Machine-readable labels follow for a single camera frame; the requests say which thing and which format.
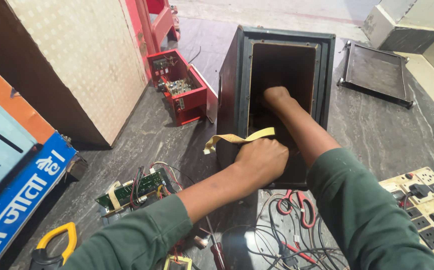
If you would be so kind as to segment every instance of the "speaker box opening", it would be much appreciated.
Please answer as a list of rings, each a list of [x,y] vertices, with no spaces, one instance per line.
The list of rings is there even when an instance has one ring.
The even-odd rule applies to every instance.
[[[263,92],[276,86],[287,88],[292,98],[311,114],[316,49],[311,46],[256,43],[252,46],[248,136],[274,127],[275,139],[289,148],[290,157],[298,148],[284,124],[263,106]]]

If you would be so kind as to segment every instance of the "scissors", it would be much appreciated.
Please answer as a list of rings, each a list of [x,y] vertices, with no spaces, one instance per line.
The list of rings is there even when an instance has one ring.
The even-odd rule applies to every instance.
[[[277,211],[281,215],[288,215],[292,212],[292,205],[290,205],[289,202],[291,202],[292,194],[295,193],[295,191],[292,191],[291,189],[287,189],[287,193],[285,196],[277,202]],[[313,207],[312,202],[307,198],[302,191],[297,191],[297,200],[298,200],[298,206],[300,207],[300,222],[302,223],[302,227],[306,229],[310,229],[315,225],[315,209]],[[282,201],[287,201],[287,210],[282,209]],[[310,221],[307,223],[306,217],[305,217],[305,206],[307,205],[309,208],[309,215],[310,215]]]

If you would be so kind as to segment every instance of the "orange box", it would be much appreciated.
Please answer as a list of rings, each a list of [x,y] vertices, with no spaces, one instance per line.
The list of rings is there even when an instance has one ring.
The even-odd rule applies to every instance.
[[[40,144],[45,144],[55,132],[55,129],[1,76],[0,106]]]

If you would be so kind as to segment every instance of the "green sleeve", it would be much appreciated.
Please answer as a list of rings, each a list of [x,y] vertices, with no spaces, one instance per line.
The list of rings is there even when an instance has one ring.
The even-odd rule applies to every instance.
[[[62,269],[147,270],[191,228],[182,201],[171,195],[95,233]]]
[[[351,269],[434,269],[409,216],[350,151],[323,153],[307,181]]]

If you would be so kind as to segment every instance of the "blue sign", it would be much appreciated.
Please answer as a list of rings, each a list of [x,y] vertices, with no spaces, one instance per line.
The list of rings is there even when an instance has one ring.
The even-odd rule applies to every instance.
[[[75,149],[55,132],[0,194],[0,255],[64,175],[75,153]]]

